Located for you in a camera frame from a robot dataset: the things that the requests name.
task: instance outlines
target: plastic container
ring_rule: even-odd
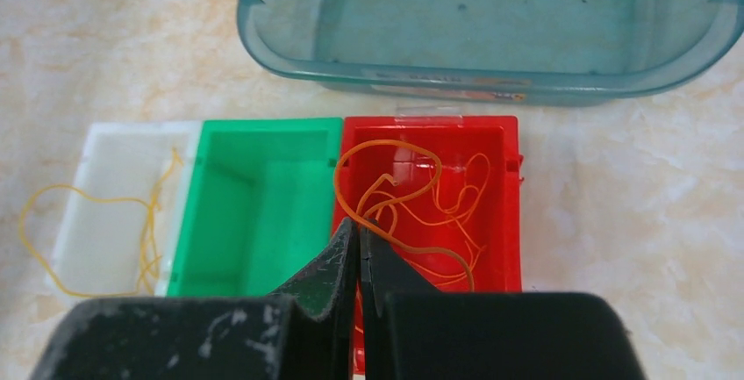
[[[341,153],[367,140],[403,140],[437,154],[444,166],[440,179],[440,201],[456,202],[466,179],[471,183],[485,179],[485,160],[474,161],[470,175],[465,172],[471,156],[485,154],[490,161],[488,184],[473,217],[465,229],[486,246],[473,275],[476,291],[520,291],[519,259],[519,155],[517,119],[515,117],[358,117],[344,123]],[[344,198],[355,207],[361,195],[384,173],[392,174],[398,186],[383,190],[395,196],[413,192],[431,179],[428,159],[397,147],[370,147],[353,155],[342,169],[340,181]],[[369,205],[384,199],[373,196]],[[425,194],[410,202],[411,209],[423,220],[440,221],[443,214],[433,206],[432,196]],[[346,214],[337,205],[333,223],[337,226]],[[400,211],[395,235],[411,246],[447,247],[465,256],[465,240],[452,226],[422,226],[406,212]],[[405,255],[427,269],[440,273],[457,273],[460,266],[445,255]],[[430,282],[437,279],[419,271]],[[469,290],[466,281],[441,287],[448,291]],[[361,320],[357,306],[355,317]],[[354,334],[354,359],[358,373],[364,371],[363,334]]]
[[[205,122],[168,295],[263,295],[323,250],[341,124]]]
[[[154,237],[163,254],[155,295],[164,295],[168,284],[201,128],[201,122],[93,124],[73,181],[93,197],[147,201],[176,149],[183,165],[174,167],[161,185],[160,210],[155,213]],[[135,290],[146,215],[139,204],[99,204],[70,193],[52,268],[71,290],[87,294]],[[49,276],[46,282],[62,302],[80,301],[58,290]]]
[[[240,0],[247,51],[345,90],[593,104],[687,82],[744,31],[744,0]]]

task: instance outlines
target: green container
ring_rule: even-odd
[[[331,237],[341,118],[207,121],[168,296],[256,296]]]

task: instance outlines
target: red plastic box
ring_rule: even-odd
[[[477,244],[484,245],[474,270],[475,291],[521,291],[519,267],[519,136],[516,117],[353,117],[344,123],[341,153],[367,140],[402,140],[424,147],[442,160],[440,203],[449,207],[457,202],[466,182],[478,184],[486,179],[482,198],[467,223],[466,231]],[[485,159],[474,159],[475,154],[485,154]],[[425,186],[432,177],[432,161],[407,149],[383,146],[370,147],[354,154],[341,170],[340,187],[347,202],[355,208],[361,195],[381,174],[389,173],[397,185],[387,183],[381,190],[397,197]],[[374,195],[372,205],[385,200]],[[433,205],[433,195],[427,192],[406,203],[425,221],[442,221],[445,216]],[[457,226],[423,226],[411,215],[400,209],[394,235],[414,247],[446,247],[461,256],[468,254],[465,237]],[[346,214],[336,204],[333,227],[338,226]],[[380,217],[380,225],[390,225],[390,212]],[[446,255],[411,255],[402,253],[410,262],[442,274],[461,272],[461,266]],[[416,268],[430,282],[441,278]],[[464,279],[440,286],[445,291],[468,291]],[[357,326],[361,326],[361,308],[355,312]],[[364,335],[354,333],[354,371],[364,373]]]

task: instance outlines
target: white container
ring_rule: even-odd
[[[154,238],[162,255],[154,287],[157,296],[167,291],[201,131],[201,121],[95,123],[75,174],[73,185],[92,197],[136,197],[149,203],[154,186],[171,167],[175,148],[183,165],[175,165],[161,184],[160,208],[154,213]],[[50,264],[75,292],[136,290],[146,221],[142,204],[100,204],[71,191]],[[46,282],[63,302],[73,305],[81,300],[59,290],[50,276]]]

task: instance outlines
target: marble surface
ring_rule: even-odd
[[[441,104],[284,80],[240,44],[236,0],[0,0],[0,378],[25,378],[65,308],[18,214],[68,182],[93,121],[391,114]],[[514,114],[527,290],[606,298],[650,378],[744,378],[744,42],[656,97]],[[48,253],[63,196],[29,220]]]

